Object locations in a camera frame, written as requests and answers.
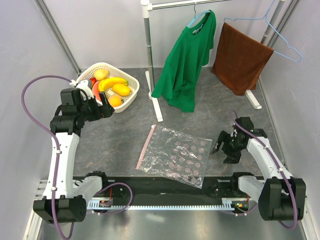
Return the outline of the orange peach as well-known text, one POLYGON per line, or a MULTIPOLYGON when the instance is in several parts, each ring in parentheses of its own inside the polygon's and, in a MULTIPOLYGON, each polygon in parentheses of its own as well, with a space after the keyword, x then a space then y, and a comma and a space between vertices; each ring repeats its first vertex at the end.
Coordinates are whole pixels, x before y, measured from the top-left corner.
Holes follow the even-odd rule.
POLYGON ((119 95, 110 96, 108 98, 108 102, 114 108, 119 107, 119 106, 121 106, 123 104, 123 100, 119 95))

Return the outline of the yellow mango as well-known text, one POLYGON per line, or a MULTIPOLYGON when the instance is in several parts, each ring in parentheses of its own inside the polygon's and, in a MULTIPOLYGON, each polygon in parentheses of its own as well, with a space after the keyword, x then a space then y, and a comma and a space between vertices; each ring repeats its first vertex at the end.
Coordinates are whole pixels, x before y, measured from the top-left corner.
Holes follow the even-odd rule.
POLYGON ((122 83, 116 83, 112 86, 112 91, 118 94, 121 97, 126 97, 131 94, 131 89, 122 83))

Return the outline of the clear zip top bag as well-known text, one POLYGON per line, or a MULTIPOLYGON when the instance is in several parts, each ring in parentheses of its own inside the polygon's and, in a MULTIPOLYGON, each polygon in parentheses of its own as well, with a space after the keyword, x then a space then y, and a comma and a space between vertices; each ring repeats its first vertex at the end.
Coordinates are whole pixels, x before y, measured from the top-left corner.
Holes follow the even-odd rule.
POLYGON ((211 148, 211 139, 153 124, 136 169, 201 189, 211 148))

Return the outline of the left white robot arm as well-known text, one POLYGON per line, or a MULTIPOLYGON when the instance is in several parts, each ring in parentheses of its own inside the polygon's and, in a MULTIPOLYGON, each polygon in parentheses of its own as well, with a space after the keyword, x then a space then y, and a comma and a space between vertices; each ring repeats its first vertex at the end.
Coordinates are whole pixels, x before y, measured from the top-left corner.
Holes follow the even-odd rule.
POLYGON ((110 191, 107 175, 93 171, 84 177, 83 183, 74 188, 73 173, 75 154, 85 122, 109 118, 114 108, 106 97, 98 104, 89 87, 72 87, 60 92, 61 105, 50 121, 53 135, 52 156, 48 181, 41 200, 33 202, 33 210, 45 222, 52 224, 82 222, 87 203, 98 195, 110 191))

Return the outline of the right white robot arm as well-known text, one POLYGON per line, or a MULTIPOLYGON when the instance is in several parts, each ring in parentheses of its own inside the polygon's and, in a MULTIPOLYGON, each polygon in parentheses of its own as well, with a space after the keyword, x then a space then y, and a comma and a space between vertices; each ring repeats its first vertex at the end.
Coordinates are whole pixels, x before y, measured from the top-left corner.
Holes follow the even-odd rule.
POLYGON ((304 217, 306 184, 302 178, 295 178, 281 163, 273 151, 267 134, 255 128, 250 117, 237 117, 233 132, 221 131, 211 152, 221 150, 225 164, 239 163, 242 151, 248 151, 257 163, 264 181, 253 174, 235 172, 235 181, 229 184, 229 191, 235 197, 244 193, 256 203, 260 216, 265 221, 293 221, 304 217))

